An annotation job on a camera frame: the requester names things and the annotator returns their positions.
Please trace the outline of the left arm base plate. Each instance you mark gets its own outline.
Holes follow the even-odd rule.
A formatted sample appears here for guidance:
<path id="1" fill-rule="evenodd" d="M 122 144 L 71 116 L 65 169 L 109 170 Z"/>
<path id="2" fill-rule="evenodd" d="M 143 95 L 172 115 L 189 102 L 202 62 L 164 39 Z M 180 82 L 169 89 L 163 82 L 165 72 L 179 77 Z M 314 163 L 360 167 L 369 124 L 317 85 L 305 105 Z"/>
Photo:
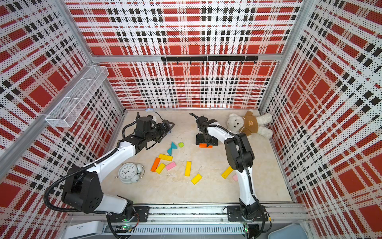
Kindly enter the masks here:
<path id="1" fill-rule="evenodd" d="M 112 223 L 145 223 L 149 216 L 150 207 L 148 206 L 132 206 L 124 211 L 123 214 L 108 213 L 107 218 Z"/>

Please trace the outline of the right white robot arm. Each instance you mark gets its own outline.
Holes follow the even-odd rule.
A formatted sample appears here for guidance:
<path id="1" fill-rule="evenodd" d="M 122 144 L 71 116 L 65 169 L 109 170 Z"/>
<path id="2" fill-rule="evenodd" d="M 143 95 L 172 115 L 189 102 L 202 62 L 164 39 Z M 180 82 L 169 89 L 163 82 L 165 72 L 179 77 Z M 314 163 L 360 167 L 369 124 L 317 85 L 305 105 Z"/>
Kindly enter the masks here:
<path id="1" fill-rule="evenodd" d="M 211 145 L 215 141 L 224 144 L 229 166 L 236 171 L 239 183 L 239 203 L 242 217 L 247 221 L 256 218 L 257 213 L 263 213 L 261 204 L 253 188 L 253 161 L 254 153 L 247 135 L 233 133 L 221 126 L 217 120 L 208 119 L 205 116 L 196 116 L 197 127 L 202 135 L 202 143 Z"/>

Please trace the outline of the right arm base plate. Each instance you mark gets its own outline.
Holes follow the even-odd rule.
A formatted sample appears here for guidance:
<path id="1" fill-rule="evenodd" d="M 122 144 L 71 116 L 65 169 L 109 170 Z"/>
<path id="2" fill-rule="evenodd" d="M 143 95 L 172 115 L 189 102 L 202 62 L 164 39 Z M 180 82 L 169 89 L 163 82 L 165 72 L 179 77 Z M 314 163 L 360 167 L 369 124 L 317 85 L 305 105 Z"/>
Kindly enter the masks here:
<path id="1" fill-rule="evenodd" d="M 244 206 L 227 206 L 227 217 L 230 222 L 267 222 L 268 215 L 266 208 L 258 205 L 250 207 Z"/>

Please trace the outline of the orange block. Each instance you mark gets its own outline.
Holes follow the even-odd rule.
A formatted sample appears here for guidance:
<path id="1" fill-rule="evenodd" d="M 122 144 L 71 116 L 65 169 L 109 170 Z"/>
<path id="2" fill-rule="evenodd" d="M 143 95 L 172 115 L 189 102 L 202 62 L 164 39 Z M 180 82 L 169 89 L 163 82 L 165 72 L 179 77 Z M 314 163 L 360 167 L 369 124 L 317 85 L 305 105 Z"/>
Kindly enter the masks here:
<path id="1" fill-rule="evenodd" d="M 200 143 L 199 148 L 213 148 L 212 145 L 207 145 L 206 143 Z"/>
<path id="2" fill-rule="evenodd" d="M 159 166 L 159 163 L 160 163 L 161 159 L 160 158 L 156 158 L 152 167 L 151 167 L 151 172 L 156 172 L 156 169 L 158 168 Z"/>

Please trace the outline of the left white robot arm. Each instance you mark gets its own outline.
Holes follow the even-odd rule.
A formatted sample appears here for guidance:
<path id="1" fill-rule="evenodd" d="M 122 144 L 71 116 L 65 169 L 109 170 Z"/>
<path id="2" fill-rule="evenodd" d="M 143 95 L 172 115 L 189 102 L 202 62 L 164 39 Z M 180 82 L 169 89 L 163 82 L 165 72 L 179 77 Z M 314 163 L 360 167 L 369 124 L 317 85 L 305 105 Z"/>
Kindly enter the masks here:
<path id="1" fill-rule="evenodd" d="M 120 215 L 130 220 L 135 216 L 133 202 L 119 196 L 104 194 L 101 182 L 118 166 L 138 154 L 142 149 L 149 149 L 149 142 L 159 143 L 172 130 L 175 123 L 166 119 L 155 122 L 153 116 L 136 116 L 130 123 L 135 129 L 130 135 L 123 134 L 122 140 L 107 154 L 85 166 L 73 166 L 67 175 L 48 186 L 44 193 L 44 204 L 57 212 L 83 212 L 107 215 Z M 51 191 L 64 183 L 61 201 L 67 208 L 54 206 L 49 195 Z"/>

